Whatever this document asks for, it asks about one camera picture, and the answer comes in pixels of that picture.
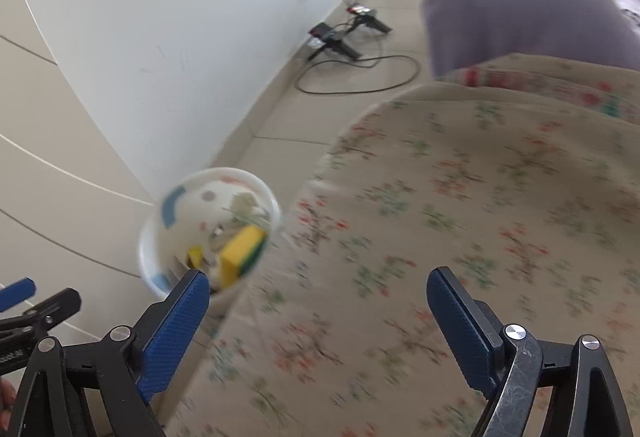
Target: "purple blanket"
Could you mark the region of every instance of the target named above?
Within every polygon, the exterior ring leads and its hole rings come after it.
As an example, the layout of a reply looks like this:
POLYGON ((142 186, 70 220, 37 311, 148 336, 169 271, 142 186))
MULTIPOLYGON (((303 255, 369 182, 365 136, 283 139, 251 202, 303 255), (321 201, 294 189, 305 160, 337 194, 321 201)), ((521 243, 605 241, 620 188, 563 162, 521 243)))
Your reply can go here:
POLYGON ((640 70, 633 13, 640 0, 424 0, 434 76, 512 52, 640 70))

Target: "floral bedsheet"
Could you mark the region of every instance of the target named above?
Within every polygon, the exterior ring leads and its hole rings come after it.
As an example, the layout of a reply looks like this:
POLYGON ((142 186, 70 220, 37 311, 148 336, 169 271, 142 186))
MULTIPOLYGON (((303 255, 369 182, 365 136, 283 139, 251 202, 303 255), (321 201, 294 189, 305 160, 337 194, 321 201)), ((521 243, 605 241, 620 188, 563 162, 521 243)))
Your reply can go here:
MULTIPOLYGON (((545 93, 560 79, 637 104, 638 74, 526 56, 489 65, 540 78, 533 91, 435 82, 337 139, 167 435, 468 436, 484 402, 426 304, 439 265, 540 339, 600 338, 640 431, 640 127, 545 93)), ((538 391, 527 436, 549 394, 538 391)))

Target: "metal screw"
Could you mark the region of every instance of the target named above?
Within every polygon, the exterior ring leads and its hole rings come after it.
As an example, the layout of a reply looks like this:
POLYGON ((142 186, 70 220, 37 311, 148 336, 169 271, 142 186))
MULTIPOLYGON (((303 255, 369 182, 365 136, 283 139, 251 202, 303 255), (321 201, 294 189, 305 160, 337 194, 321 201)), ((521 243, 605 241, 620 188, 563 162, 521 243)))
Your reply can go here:
POLYGON ((600 347, 598 338, 596 338, 595 336, 591 336, 590 334, 586 334, 582 337, 582 344, 590 351, 594 351, 600 347))
POLYGON ((504 332, 512 340, 522 340, 527 335, 527 331, 524 327, 520 327, 519 325, 507 325, 504 332))
POLYGON ((113 341, 124 341, 131 335, 131 329, 129 327, 125 327, 124 325, 120 325, 119 327, 114 328, 110 333, 109 337, 113 341))
POLYGON ((55 346, 56 342, 53 338, 44 338, 44 340, 40 340, 40 343, 38 343, 38 350, 40 352, 49 352, 55 346))

